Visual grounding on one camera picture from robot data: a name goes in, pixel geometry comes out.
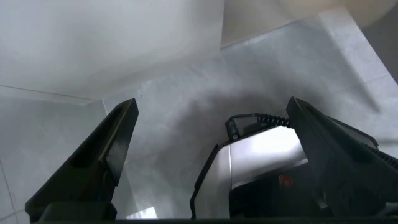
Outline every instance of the white tile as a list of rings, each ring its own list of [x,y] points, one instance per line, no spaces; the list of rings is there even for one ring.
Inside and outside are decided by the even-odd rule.
[[[2,166],[0,166],[0,218],[14,212]]]
[[[0,224],[18,224],[17,217],[15,215],[11,215],[3,220],[0,220]]]
[[[15,210],[24,209],[104,116],[101,101],[78,106],[0,98],[0,161]]]
[[[17,213],[18,224],[30,224],[29,215],[25,211]]]
[[[251,39],[248,47],[258,61],[264,94],[280,110],[291,96],[317,101],[364,81],[316,17]]]
[[[320,13],[319,20],[353,73],[361,80],[370,81],[389,74],[345,8],[339,7]]]
[[[398,86],[391,76],[356,85],[313,105],[370,134],[379,143],[380,150],[398,157]]]
[[[108,111],[135,98],[139,116],[126,161],[212,136],[227,140],[224,123],[240,113],[273,112],[252,54],[238,48],[104,99]]]
[[[153,207],[158,218],[190,218],[193,186],[214,145],[207,139],[165,145],[167,150],[127,164],[129,203],[134,205],[127,214]]]

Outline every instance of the tile grout line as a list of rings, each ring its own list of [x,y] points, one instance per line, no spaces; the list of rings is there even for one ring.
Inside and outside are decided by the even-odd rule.
[[[12,212],[11,214],[6,215],[5,217],[0,218],[0,222],[3,221],[3,220],[5,220],[5,219],[7,219],[7,218],[9,218],[9,217],[11,217],[11,216],[13,216],[13,215],[16,216],[18,213],[24,212],[24,211],[25,211],[24,209],[21,209],[21,210],[18,210],[18,211],[16,211],[16,212]]]
[[[106,113],[106,115],[108,115],[108,110],[106,109],[104,98],[102,98],[101,100],[102,100],[102,104],[104,105],[105,113]]]
[[[11,206],[12,206],[12,209],[13,209],[13,211],[14,211],[14,213],[12,213],[12,214],[10,214],[9,216],[5,217],[5,218],[8,218],[8,217],[10,217],[11,215],[15,215],[15,214],[16,214],[16,211],[15,211],[15,206],[14,206],[13,199],[12,199],[12,197],[11,197],[11,191],[10,191],[10,186],[8,185],[8,181],[7,181],[7,177],[6,177],[6,172],[4,171],[4,168],[3,168],[3,166],[2,166],[1,160],[0,160],[0,168],[1,168],[2,174],[3,174],[3,176],[4,176],[4,180],[6,181],[7,190],[8,190],[8,195],[10,196]]]

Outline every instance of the tiled wall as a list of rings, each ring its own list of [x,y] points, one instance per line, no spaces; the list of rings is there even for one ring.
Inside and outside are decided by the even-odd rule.
[[[25,203],[106,116],[87,106],[0,98],[0,224],[28,224]]]

